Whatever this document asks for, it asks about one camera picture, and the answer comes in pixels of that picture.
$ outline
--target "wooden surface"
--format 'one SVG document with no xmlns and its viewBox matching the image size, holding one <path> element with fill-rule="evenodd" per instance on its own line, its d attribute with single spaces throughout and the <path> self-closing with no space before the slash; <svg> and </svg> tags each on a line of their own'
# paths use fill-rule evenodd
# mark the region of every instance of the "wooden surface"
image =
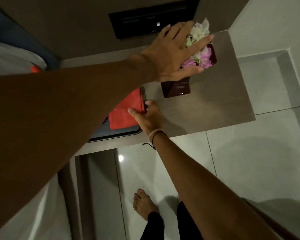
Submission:
<svg viewBox="0 0 300 240">
<path fill-rule="evenodd" d="M 150 45 L 157 36 L 116 39 L 109 13 L 180 0 L 0 0 L 0 9 L 62 60 Z M 200 0 L 194 20 L 229 29 L 249 0 Z"/>
<path fill-rule="evenodd" d="M 217 64 L 190 79 L 191 93 L 164 98 L 161 85 L 144 85 L 147 99 L 157 100 L 166 121 L 169 137 L 218 129 L 255 120 L 236 54 L 227 31 L 215 34 Z M 76 156 L 146 142 L 144 133 L 91 142 Z"/>
</svg>

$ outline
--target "countertop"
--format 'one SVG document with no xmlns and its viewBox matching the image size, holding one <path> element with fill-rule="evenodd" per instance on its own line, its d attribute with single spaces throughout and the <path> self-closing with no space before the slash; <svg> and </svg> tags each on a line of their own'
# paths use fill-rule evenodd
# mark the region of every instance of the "countertop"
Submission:
<svg viewBox="0 0 300 240">
<path fill-rule="evenodd" d="M 255 120 L 228 31 L 215 33 L 213 45 L 217 63 L 190 79 L 191 93 L 164 98 L 161 85 L 144 85 L 148 100 L 156 100 L 169 137 L 218 129 Z M 148 141 L 145 133 L 90 142 L 76 156 L 140 144 Z"/>
</svg>

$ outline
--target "foot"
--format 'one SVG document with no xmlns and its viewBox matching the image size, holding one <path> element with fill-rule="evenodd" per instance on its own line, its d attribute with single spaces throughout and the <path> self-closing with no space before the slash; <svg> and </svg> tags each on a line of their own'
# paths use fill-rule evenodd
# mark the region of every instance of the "foot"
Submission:
<svg viewBox="0 0 300 240">
<path fill-rule="evenodd" d="M 151 212 L 159 214 L 158 206 L 152 202 L 150 196 L 143 189 L 138 189 L 137 193 L 133 195 L 133 208 L 146 221 L 148 221 L 148 215 Z"/>
</svg>

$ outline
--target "red cloth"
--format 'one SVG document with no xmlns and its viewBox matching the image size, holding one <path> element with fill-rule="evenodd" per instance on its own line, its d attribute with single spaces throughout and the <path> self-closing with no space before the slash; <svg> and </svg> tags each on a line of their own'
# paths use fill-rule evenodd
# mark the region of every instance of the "red cloth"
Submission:
<svg viewBox="0 0 300 240">
<path fill-rule="evenodd" d="M 112 130 L 129 128 L 138 125 L 136 120 L 129 114 L 128 108 L 139 113 L 144 112 L 144 104 L 141 96 L 141 89 L 132 91 L 123 101 L 118 104 L 109 114 L 110 128 Z"/>
</svg>

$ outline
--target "black panel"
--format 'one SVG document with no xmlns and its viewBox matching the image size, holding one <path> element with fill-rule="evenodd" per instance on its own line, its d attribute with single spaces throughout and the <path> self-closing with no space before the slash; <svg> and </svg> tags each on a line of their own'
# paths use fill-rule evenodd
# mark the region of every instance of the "black panel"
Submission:
<svg viewBox="0 0 300 240">
<path fill-rule="evenodd" d="M 184 0 L 109 14 L 117 39 L 160 32 L 178 22 L 193 20 L 200 0 Z"/>
</svg>

